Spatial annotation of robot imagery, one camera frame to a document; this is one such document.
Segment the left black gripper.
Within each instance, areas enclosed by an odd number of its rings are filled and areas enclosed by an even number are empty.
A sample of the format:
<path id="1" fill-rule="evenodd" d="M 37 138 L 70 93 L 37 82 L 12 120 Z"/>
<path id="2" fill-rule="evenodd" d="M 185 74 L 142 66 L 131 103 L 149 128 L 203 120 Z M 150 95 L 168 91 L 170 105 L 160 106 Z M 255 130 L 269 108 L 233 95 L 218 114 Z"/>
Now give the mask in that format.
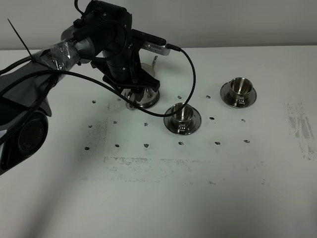
<path id="1" fill-rule="evenodd" d="M 158 90 L 160 82 L 142 69 L 139 51 L 131 43 L 132 15 L 123 7 L 101 0 L 91 1 L 84 14 L 95 43 L 91 65 L 104 74 L 103 81 L 117 91 Z"/>

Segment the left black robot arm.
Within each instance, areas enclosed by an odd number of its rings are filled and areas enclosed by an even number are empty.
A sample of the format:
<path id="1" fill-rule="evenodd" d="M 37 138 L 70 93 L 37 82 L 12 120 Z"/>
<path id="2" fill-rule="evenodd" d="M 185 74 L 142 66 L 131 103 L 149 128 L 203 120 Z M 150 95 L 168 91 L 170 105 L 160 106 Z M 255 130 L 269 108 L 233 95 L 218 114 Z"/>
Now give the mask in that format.
<path id="1" fill-rule="evenodd" d="M 37 152 L 52 115 L 47 96 L 65 73 L 90 63 L 116 92 L 129 89 L 140 101 L 157 92 L 158 80 L 141 66 L 139 50 L 166 54 L 166 40 L 132 28 L 123 7 L 91 1 L 61 41 L 0 72 L 0 171 L 5 173 Z"/>

